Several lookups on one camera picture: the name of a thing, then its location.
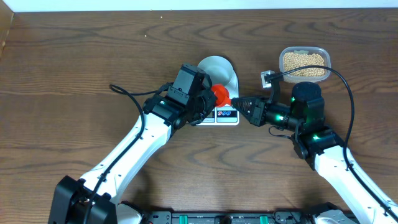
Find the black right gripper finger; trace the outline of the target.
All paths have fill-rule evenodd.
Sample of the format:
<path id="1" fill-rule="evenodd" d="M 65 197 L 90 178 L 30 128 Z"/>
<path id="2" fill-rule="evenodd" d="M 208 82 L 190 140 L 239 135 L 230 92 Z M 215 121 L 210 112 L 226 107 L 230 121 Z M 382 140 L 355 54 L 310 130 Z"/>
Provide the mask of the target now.
<path id="1" fill-rule="evenodd" d="M 242 105 L 236 104 L 233 106 L 238 112 L 240 112 L 250 123 L 255 123 L 254 117 L 254 104 Z"/>
<path id="2" fill-rule="evenodd" d="M 231 105 L 232 106 L 251 106 L 257 99 L 258 99 L 257 96 L 245 96 L 245 97 L 233 98 L 231 100 Z"/>

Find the red measuring scoop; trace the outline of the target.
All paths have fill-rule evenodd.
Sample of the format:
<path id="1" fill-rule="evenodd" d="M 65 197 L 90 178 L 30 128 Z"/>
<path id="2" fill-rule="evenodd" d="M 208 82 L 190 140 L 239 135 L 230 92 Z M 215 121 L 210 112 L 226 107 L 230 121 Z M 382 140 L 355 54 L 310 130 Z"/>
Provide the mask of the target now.
<path id="1" fill-rule="evenodd" d="M 215 107 L 221 108 L 226 105 L 231 105 L 231 98 L 229 97 L 229 91 L 222 84 L 215 84 L 211 87 L 212 92 L 216 96 Z"/>

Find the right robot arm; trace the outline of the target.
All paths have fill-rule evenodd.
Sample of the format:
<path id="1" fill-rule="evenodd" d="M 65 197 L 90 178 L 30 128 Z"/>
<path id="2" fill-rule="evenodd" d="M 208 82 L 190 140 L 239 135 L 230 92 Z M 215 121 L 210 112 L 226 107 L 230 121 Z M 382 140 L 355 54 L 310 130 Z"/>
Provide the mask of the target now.
<path id="1" fill-rule="evenodd" d="M 397 204 L 355 161 L 344 140 L 325 124 L 325 101 L 318 84 L 294 85 L 290 105 L 274 96 L 233 98 L 237 109 L 251 124 L 287 129 L 299 158 L 322 176 L 344 200 L 360 223 L 397 223 Z"/>

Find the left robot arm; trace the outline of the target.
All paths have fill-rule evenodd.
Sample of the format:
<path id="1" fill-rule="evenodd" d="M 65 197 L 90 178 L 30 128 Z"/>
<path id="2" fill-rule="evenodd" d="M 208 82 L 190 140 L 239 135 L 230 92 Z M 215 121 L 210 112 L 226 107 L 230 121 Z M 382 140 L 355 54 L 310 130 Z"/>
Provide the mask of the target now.
<path id="1" fill-rule="evenodd" d="M 124 139 L 78 180 L 65 176 L 56 186 L 49 223 L 141 223 L 144 215 L 121 196 L 142 166 L 176 130 L 201 123 L 217 97 L 210 87 L 168 83 L 152 91 Z"/>

